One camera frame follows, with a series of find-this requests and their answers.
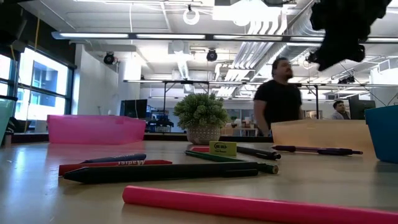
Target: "blue bin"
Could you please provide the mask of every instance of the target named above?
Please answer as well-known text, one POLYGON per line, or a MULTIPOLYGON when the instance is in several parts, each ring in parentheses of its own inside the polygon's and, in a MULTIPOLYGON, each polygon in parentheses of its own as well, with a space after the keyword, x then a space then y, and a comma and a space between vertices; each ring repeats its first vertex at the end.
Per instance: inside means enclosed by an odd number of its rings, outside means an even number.
POLYGON ((15 97, 0 95, 0 140, 4 137, 16 101, 15 97))
POLYGON ((398 105, 365 110, 376 157, 398 163, 398 105))

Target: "plant pot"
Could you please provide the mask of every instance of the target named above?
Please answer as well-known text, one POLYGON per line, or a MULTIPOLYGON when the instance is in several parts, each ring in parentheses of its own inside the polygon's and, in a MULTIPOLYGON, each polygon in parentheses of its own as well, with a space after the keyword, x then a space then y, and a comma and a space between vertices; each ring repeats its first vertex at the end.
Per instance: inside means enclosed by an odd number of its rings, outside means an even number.
POLYGON ((209 145, 210 141, 218 141, 221 136, 219 127, 197 127, 187 129, 188 141, 196 145, 209 145))

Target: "desk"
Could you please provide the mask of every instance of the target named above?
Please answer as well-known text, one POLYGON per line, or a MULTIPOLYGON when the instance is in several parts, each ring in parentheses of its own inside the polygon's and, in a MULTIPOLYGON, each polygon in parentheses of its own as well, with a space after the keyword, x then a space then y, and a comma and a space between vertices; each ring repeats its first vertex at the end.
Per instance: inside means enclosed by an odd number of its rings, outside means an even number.
MULTIPOLYGON (((58 165, 144 152, 148 159, 204 163, 183 152, 188 142, 144 141, 125 146, 28 144, 0 149, 0 223, 253 224, 265 223, 160 208, 124 205, 130 183, 82 185, 58 179, 58 165)), ((257 149, 266 143, 239 144, 257 149)), ((398 210, 398 165, 372 155, 338 157, 281 152, 278 175, 234 179, 138 182, 138 186, 211 194, 398 210)), ((263 161, 240 154, 240 159, 263 161)))

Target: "monitor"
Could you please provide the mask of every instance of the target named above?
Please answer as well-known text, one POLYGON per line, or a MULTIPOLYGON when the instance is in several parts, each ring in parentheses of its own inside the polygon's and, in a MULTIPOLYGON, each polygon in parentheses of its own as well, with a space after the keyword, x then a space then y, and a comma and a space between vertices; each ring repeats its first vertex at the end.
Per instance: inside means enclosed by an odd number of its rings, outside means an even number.
POLYGON ((130 118, 146 118, 147 100, 122 100, 120 115, 130 118))
POLYGON ((374 100, 348 100, 351 119, 365 120, 365 110, 376 107, 374 100))

